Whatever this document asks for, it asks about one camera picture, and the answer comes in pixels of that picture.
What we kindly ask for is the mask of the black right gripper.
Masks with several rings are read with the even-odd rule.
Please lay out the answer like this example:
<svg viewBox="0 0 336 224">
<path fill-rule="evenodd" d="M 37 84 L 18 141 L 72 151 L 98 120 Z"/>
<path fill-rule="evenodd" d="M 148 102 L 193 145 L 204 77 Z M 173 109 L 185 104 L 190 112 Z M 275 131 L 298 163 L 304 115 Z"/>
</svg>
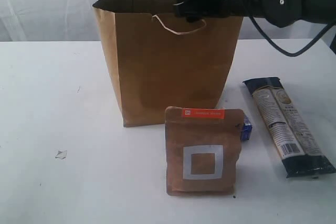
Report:
<svg viewBox="0 0 336 224">
<path fill-rule="evenodd" d="M 242 0 L 176 0 L 173 9 L 177 17 L 191 23 L 208 17 L 244 16 Z"/>
</svg>

